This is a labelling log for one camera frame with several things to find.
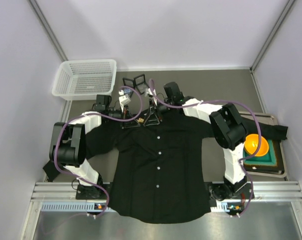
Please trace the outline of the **black button shirt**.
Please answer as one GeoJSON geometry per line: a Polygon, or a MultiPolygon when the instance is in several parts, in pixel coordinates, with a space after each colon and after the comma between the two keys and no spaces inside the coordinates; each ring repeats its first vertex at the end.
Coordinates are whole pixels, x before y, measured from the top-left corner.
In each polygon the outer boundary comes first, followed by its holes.
{"type": "Polygon", "coordinates": [[[86,158],[118,150],[109,207],[151,224],[186,223],[211,212],[202,141],[211,125],[171,110],[158,125],[122,128],[109,120],[86,135],[86,158]]]}

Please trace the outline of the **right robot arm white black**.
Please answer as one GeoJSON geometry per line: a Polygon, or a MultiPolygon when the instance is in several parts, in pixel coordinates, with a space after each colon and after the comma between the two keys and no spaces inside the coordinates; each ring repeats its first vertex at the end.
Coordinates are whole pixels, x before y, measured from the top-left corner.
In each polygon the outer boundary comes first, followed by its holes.
{"type": "Polygon", "coordinates": [[[235,105],[205,103],[195,97],[184,96],[176,82],[166,84],[164,90],[167,98],[160,100],[160,104],[168,109],[182,110],[185,116],[207,123],[222,147],[225,162],[223,183],[211,184],[209,192],[212,198],[222,201],[239,195],[247,183],[242,161],[247,130],[235,105]]]}

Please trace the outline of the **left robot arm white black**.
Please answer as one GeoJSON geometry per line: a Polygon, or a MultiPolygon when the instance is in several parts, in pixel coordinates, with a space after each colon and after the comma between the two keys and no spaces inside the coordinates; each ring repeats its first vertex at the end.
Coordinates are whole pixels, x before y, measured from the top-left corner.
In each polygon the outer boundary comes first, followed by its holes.
{"type": "Polygon", "coordinates": [[[87,135],[103,124],[103,118],[116,123],[131,123],[136,120],[129,114],[129,93],[123,90],[119,92],[119,110],[110,108],[109,100],[109,96],[97,95],[92,110],[53,126],[49,159],[58,173],[75,177],[78,181],[76,198],[80,200],[96,200],[108,196],[101,175],[87,160],[87,135]]]}

